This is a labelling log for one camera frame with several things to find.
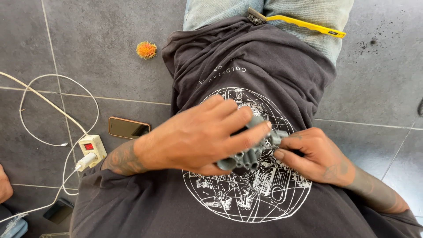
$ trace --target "black phone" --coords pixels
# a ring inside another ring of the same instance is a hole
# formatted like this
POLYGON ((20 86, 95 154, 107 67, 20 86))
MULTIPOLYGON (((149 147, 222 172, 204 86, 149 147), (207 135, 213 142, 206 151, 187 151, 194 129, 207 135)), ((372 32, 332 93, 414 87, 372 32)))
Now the black phone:
POLYGON ((109 134, 128 139, 137 139, 138 137, 150 132, 150 124, 137 122, 128 119, 111 116, 109 118, 109 134))
POLYGON ((43 214, 45 219, 48 219, 56 224, 61 223, 66 217, 72 214, 74 205, 63 198, 57 201, 43 214))

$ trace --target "light blue jeans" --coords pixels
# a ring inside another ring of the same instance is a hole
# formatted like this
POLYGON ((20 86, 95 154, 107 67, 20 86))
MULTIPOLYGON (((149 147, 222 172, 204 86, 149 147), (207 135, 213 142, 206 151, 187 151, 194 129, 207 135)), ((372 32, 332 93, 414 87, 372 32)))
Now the light blue jeans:
MULTIPOLYGON (((184 30, 195 30, 233 16, 247 16, 251 7, 267 17, 284 15, 343 31, 353 3, 354 0, 187 0, 184 30)), ((268 23, 295 35, 336 65, 342 39, 280 20, 268 23)))

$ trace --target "gray plastic part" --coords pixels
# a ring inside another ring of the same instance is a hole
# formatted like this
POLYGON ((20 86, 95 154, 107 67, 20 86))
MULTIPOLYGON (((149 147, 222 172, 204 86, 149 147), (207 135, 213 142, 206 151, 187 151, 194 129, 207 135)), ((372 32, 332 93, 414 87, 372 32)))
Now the gray plastic part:
MULTIPOLYGON (((253 116, 251 121, 247 123, 245 127, 250 129, 263 121, 264 119, 262 117, 253 116)), ((260 142, 252 148, 231 155, 226 159, 219 160, 216 164, 223 170, 233 170, 234 168, 241 167, 256 170, 258 168, 258 158, 260 158, 262 152, 265 150, 266 139, 272 147, 278 147, 281 142, 281 138, 287 137, 288 135, 289 134, 286 131, 271 130, 265 138, 261 139, 260 142)))

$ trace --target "graphic print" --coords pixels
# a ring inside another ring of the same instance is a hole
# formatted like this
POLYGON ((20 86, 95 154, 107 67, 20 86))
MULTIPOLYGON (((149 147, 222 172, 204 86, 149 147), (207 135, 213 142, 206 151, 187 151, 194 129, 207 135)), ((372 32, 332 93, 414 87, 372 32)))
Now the graphic print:
MULTIPOLYGON (((249 106, 255 116, 272 123, 272 128, 289 134, 294 130, 281 111, 267 98, 242 88, 224 88, 220 94, 232 98, 238 108, 249 106)), ((266 142, 258 169, 235 169, 229 175, 202 176, 183 171, 185 185, 206 208, 219 216, 241 222, 265 222, 292 216, 306 200, 312 182, 273 156, 266 142)))

